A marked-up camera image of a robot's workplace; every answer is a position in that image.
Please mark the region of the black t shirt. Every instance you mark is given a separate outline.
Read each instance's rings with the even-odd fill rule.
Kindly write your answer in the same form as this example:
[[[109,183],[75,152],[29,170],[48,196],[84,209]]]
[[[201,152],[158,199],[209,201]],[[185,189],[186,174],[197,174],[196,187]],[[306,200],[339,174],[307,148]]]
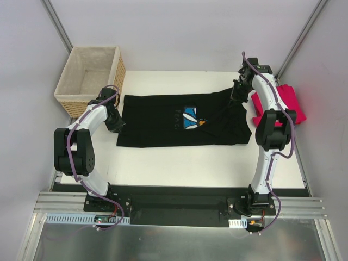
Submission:
[[[246,145],[251,131],[242,104],[232,90],[208,94],[126,95],[120,147]]]

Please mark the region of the wicker basket with liner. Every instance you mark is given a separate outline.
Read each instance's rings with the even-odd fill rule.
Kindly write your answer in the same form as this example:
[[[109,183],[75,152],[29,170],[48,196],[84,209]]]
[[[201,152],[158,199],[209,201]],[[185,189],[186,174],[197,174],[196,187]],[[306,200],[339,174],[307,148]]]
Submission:
[[[125,75],[118,46],[74,46],[54,97],[71,118],[78,118],[104,86],[115,85],[121,92]]]

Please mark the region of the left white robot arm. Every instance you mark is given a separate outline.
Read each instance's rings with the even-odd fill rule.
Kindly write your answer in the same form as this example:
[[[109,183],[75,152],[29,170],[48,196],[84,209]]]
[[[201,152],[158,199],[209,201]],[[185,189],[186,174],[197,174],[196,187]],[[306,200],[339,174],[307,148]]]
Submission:
[[[108,182],[95,168],[92,135],[102,124],[111,133],[121,133],[125,122],[116,106],[119,98],[119,87],[106,85],[74,123],[54,131],[55,169],[72,176],[90,196],[97,197],[96,205],[104,212],[113,209],[115,199],[108,194]]]

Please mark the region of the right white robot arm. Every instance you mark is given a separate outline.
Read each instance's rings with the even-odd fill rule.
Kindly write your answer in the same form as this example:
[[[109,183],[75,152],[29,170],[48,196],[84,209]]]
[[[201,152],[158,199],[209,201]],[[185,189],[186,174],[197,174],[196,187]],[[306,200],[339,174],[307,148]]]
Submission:
[[[256,172],[242,199],[233,203],[233,210],[244,216],[264,212],[273,205],[272,180],[279,157],[291,158],[293,152],[283,154],[286,145],[294,149],[294,124],[296,111],[290,110],[276,89],[272,70],[268,65],[259,65],[257,58],[243,57],[239,78],[234,80],[230,105],[247,101],[254,90],[264,109],[256,128],[255,140],[259,146]]]

